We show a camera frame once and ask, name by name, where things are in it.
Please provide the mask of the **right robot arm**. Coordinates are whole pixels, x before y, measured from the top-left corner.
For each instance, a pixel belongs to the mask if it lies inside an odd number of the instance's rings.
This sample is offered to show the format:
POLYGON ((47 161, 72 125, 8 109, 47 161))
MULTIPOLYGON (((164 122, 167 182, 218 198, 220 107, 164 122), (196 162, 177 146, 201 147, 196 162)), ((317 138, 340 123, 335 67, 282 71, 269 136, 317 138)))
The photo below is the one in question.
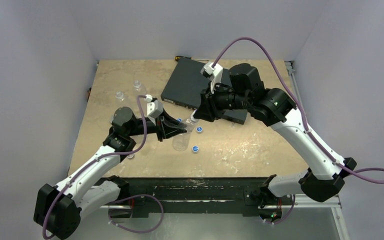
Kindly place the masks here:
POLYGON ((306 171, 297 174, 271 175, 261 185, 264 202, 272 204, 286 195, 304 194, 322 203, 339 193, 356 161, 328 149, 310 127, 305 127, 300 110, 284 90, 266 88, 258 69, 248 63, 228 70, 230 85, 221 82, 224 69, 219 64, 208 62, 200 72, 209 83, 200 93, 195 119, 213 122, 227 110, 246 110, 282 136, 308 165, 306 171))

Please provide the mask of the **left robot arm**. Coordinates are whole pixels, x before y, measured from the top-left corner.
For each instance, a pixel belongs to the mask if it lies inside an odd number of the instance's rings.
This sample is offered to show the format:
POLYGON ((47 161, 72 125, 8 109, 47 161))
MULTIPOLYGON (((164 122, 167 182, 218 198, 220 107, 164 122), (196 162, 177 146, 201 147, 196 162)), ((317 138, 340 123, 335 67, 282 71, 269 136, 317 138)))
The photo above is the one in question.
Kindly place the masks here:
POLYGON ((122 205, 131 199, 129 183, 117 176, 96 183, 105 173, 137 152, 133 136, 156 134, 159 141, 184 134, 183 122, 164 110, 156 117, 137 118, 129 107, 114 113, 109 134, 96 153, 78 170, 55 185, 43 185, 37 194, 33 220, 42 226, 45 240, 65 240, 80 222, 101 206, 115 202, 122 205))

